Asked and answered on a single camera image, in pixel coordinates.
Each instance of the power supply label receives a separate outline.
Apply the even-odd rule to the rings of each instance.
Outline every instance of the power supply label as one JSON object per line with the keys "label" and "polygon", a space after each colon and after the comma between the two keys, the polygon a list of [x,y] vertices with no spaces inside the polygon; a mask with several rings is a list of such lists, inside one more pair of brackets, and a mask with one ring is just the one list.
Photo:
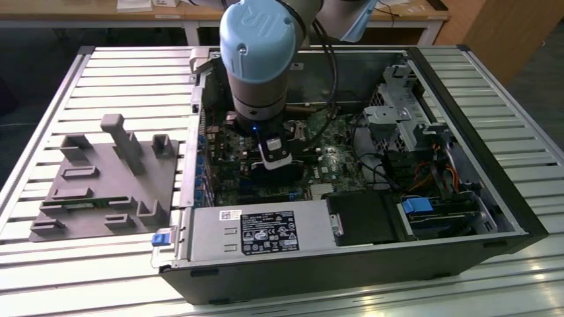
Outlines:
{"label": "power supply label", "polygon": [[293,211],[241,215],[240,245],[247,256],[299,251]]}

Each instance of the light blue robot joint cap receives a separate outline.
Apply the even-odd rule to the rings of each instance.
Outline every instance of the light blue robot joint cap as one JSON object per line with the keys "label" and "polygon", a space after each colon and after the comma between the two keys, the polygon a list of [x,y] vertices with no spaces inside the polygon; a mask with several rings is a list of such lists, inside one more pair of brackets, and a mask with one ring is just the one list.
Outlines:
{"label": "light blue robot joint cap", "polygon": [[241,0],[221,18],[220,49],[231,74],[251,84],[269,82],[296,51],[295,20],[276,0]]}

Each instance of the motherboard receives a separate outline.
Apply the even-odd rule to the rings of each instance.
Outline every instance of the motherboard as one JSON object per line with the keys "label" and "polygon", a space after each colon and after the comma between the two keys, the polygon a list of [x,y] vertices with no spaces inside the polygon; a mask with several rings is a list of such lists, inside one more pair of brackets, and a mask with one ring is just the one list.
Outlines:
{"label": "motherboard", "polygon": [[[241,137],[216,117],[208,117],[207,143],[213,175],[215,205],[243,205],[284,201],[319,200],[331,192],[365,189],[367,182],[349,145],[351,117],[340,116],[329,124],[313,149],[293,151],[292,164],[267,170],[256,140]],[[291,120],[288,140],[307,142],[325,123],[324,112],[307,120]]]}

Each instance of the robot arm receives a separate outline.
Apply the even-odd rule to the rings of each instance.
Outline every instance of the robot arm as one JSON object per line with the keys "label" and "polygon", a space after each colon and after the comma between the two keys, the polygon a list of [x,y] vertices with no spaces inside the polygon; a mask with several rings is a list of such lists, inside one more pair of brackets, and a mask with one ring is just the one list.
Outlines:
{"label": "robot arm", "polygon": [[221,59],[228,70],[237,125],[259,140],[264,166],[292,162],[283,113],[288,68],[319,19],[331,37],[360,39],[376,0],[192,0],[225,9]]}

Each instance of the slotted metal table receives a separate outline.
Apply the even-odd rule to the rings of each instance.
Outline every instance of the slotted metal table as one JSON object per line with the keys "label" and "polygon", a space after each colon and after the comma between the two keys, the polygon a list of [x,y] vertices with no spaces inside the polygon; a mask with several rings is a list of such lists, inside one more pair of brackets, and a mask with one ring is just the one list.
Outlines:
{"label": "slotted metal table", "polygon": [[[101,133],[121,113],[140,141],[183,142],[191,115],[191,48],[96,48],[72,63],[0,193],[1,316],[539,316],[564,306],[564,155],[471,52],[421,48],[551,235],[460,276],[327,293],[192,306],[157,276],[151,234],[31,243],[29,226],[63,161],[65,134]],[[440,113],[428,99],[440,120]],[[173,212],[183,181],[179,157]]]}

